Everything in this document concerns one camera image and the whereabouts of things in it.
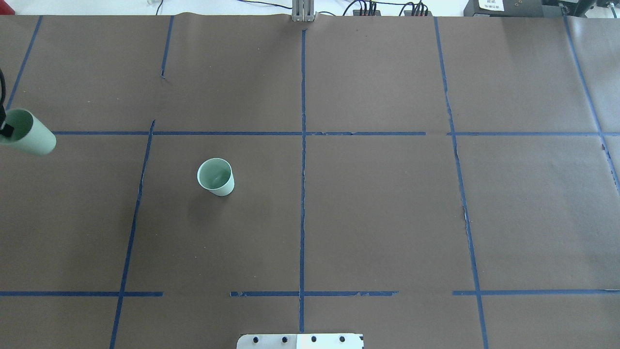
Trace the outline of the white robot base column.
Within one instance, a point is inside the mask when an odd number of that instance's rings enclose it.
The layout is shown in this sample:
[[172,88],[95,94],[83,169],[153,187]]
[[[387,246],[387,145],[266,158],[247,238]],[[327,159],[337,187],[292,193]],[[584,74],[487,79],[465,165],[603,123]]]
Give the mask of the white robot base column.
[[363,349],[357,333],[284,333],[240,336],[237,349]]

